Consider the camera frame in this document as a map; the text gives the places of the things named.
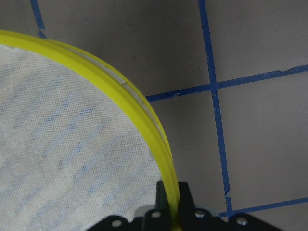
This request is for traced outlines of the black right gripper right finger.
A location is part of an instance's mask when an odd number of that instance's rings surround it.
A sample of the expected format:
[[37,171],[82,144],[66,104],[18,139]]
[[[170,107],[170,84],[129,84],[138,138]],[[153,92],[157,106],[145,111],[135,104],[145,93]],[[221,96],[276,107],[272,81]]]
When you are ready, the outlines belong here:
[[187,182],[179,182],[180,202],[179,211],[188,212],[195,209],[193,197]]

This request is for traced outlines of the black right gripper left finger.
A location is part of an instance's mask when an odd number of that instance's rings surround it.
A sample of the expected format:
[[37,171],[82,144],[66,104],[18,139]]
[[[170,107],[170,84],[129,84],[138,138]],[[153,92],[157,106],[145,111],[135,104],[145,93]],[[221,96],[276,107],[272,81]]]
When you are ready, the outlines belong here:
[[167,194],[162,181],[156,183],[155,207],[158,210],[169,212]]

